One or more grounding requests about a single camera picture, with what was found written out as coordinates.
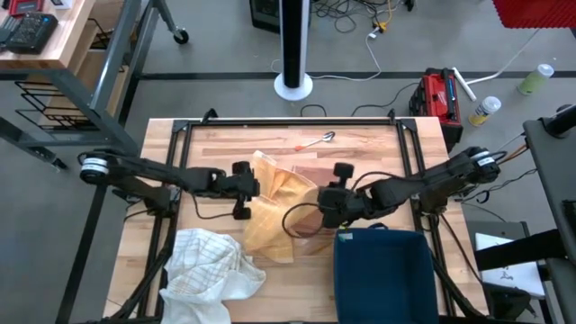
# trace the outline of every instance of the gray floor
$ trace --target gray floor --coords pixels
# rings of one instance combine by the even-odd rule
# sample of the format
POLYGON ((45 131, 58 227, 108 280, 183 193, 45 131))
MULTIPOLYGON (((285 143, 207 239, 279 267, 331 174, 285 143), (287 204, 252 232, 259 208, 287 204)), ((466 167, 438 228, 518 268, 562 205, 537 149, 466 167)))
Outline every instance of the gray floor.
MULTIPOLYGON (((270 71, 271 61, 279 57, 278 36, 251 26, 248 1, 172 0, 168 4, 177 23, 189 31, 192 43, 176 46, 166 26, 159 22, 148 55, 148 72, 270 71)), ((313 17, 308 70, 374 70, 364 45, 364 37, 370 30, 368 19, 362 15, 355 19, 357 29, 340 34, 330 19, 313 17)), ((373 42, 373 49, 386 71, 451 66, 467 71, 496 70, 532 32, 503 28, 490 1, 419 1, 413 13, 407 13, 403 7, 394 12, 389 31, 373 42)), ((560 70, 576 69, 574 53, 576 40, 570 31, 540 31, 510 69, 528 71, 544 62, 560 70)), ((329 116, 346 116, 359 104, 389 102, 398 89, 413 81, 416 80, 319 80, 303 103, 280 100, 270 81, 141 82, 127 130, 141 143, 149 118, 199 117, 209 108, 216 108, 221 116, 227 117, 297 116, 304 104, 322 104, 329 116)), ((503 108, 480 128, 465 122, 463 141, 454 152, 471 145, 497 149, 521 132, 524 120, 550 115, 558 106, 573 103, 574 79, 552 79, 542 91, 530 97, 516 92, 519 81, 499 79, 473 87, 479 98, 499 97, 503 108)), ((462 114, 467 115, 475 104, 468 101, 462 89, 458 90, 462 114)), ((407 113, 410 93, 407 90, 400 94, 393 106, 399 114, 407 113)), ((25 105, 18 94, 14 85, 0 84, 2 114, 33 130, 13 113, 14 108, 25 105)), ((366 109, 359 115, 386 113, 366 109)), ((505 149, 512 150, 520 144, 519 139, 505 149)), ((75 156, 80 148, 55 151, 71 170, 55 173, 49 166, 0 141, 3 157, 0 178, 4 183, 0 195, 3 211, 0 257, 4 260, 0 266, 2 322, 52 322, 64 292, 94 188, 77 176, 75 156)), ((498 183, 532 167, 534 163, 525 154, 503 167, 498 183)), ((537 175, 502 189, 483 206, 506 220, 527 221, 532 232, 554 227, 537 175)), ((122 202, 111 196, 106 201, 74 320, 96 319, 102 312, 122 232, 123 207, 122 202)), ((468 220, 492 220, 489 214, 474 208, 464 210, 468 220)))

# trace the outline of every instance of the wooden tabletop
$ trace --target wooden tabletop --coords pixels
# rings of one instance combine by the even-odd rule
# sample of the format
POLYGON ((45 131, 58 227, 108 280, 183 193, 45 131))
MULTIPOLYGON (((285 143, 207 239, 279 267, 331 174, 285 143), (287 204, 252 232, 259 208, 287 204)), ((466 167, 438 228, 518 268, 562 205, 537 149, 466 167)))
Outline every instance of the wooden tabletop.
MULTIPOLYGON (((67 68, 94 3, 95 0, 74 0, 72 8, 56 10, 51 1, 44 1, 42 11, 58 18, 58 27, 50 36, 46 47, 40 55, 0 52, 0 69, 67 68)), ((7 15, 7 10, 0 9, 0 22, 3 22, 7 15)))
MULTIPOLYGON (((416 118, 421 147, 427 167, 447 160, 442 131, 436 118, 416 118)), ((150 120, 142 156, 166 162, 172 120, 150 120)), ((409 151, 412 152, 410 136, 409 151)), ((182 139, 179 140, 180 152, 182 139)), ((290 127, 202 127, 193 130, 188 159, 189 167, 219 167, 230 172, 235 161, 250 160, 255 150, 273 157, 280 167, 307 172, 312 175, 319 167, 331 169, 336 162, 355 166, 353 180, 368 171, 387 171, 403 176, 400 146, 396 129, 390 126, 290 126, 290 127), (330 143, 320 143, 301 152, 296 145, 315 140, 327 131, 336 137, 330 143)), ((416 171, 416 162, 411 157, 416 171)), ((363 182, 372 182, 379 176, 368 176, 363 182)), ((199 200, 202 215, 231 211, 233 202, 199 200)), ((141 210, 135 206, 131 212, 141 210)), ((184 195, 179 213, 178 228, 203 228, 230 234, 242 242, 245 222, 232 218, 200 220, 194 212, 192 198, 184 195)), ((473 251, 460 204, 451 202, 445 213, 463 244, 468 257, 475 264, 473 251)), ((410 207, 403 204, 394 214, 381 218, 391 229, 413 230, 410 207)), ((132 293, 144 274, 146 254, 153 219, 142 215, 133 217, 124 225, 118 257, 112 277, 104 316, 113 314, 132 293)), ((365 227, 374 221, 359 220, 353 225, 365 227)), ((454 239, 446 229, 439 227, 448 273, 479 311, 487 313, 482 287, 467 267, 454 239)), ((289 265, 274 263, 262 256, 255 256, 256 266, 266 271, 267 279, 256 294, 245 301, 225 301, 233 321, 336 321, 332 275, 332 237, 320 237, 326 244, 315 247, 305 242, 294 242, 295 262, 289 265)), ((446 313, 441 298, 440 284, 436 291, 440 313, 446 313)), ((150 304, 156 299, 154 288, 150 304)))

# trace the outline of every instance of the white cloth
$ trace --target white cloth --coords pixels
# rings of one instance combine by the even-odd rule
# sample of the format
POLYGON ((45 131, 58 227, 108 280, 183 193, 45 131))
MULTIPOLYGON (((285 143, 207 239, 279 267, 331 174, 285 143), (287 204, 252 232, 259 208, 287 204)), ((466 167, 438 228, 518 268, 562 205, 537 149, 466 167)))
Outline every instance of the white cloth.
POLYGON ((162 324, 231 323, 221 301, 249 298, 266 279, 234 238, 205 229, 179 230, 165 269, 162 324))

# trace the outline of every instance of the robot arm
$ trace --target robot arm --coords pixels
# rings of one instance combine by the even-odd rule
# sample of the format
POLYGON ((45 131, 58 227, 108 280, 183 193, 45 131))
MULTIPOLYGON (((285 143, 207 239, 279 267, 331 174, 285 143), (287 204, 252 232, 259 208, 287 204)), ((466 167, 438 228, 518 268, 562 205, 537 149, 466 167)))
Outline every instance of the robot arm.
POLYGON ((181 169, 149 159, 125 157, 113 150, 94 150, 79 157, 80 178, 91 185, 113 185, 130 196, 144 200, 149 209, 170 210, 174 192, 163 186, 153 187, 138 177, 175 185, 197 197, 236 199, 234 218, 249 219, 250 210, 244 202, 258 196, 260 187, 250 164, 242 161, 232 165, 232 175, 214 167, 181 169))
POLYGON ((339 182, 319 189, 318 204, 323 214, 322 225, 334 229, 340 225, 348 226, 359 219, 377 219, 395 212, 416 194, 419 196, 421 212, 442 212, 447 198, 455 192, 467 185, 486 184, 496 180, 500 168, 493 155, 486 148, 468 148, 421 174, 405 178, 393 176, 355 190, 346 189, 347 179, 352 177, 354 167, 337 163, 334 175, 340 177, 339 182))

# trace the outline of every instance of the metal spoon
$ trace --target metal spoon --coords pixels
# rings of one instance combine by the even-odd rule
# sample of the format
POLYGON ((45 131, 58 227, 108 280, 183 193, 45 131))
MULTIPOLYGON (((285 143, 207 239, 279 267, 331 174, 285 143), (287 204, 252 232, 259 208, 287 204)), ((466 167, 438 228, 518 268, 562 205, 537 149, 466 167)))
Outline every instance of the metal spoon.
POLYGON ((314 144, 316 144, 316 143, 320 143, 320 142, 322 142, 322 141, 324 141, 324 142, 330 142, 332 139, 334 139, 335 136, 336 136, 336 133, 335 133, 334 131, 329 131, 329 132, 327 132, 326 134, 322 135, 322 138, 321 138, 321 139, 316 139, 316 140, 314 140, 314 141, 312 141, 312 142, 310 142, 310 143, 308 143, 308 144, 299 145, 299 146, 297 146, 295 149, 296 149, 297 151, 299 151, 299 150, 306 149, 308 146, 312 146, 312 145, 314 145, 314 144))

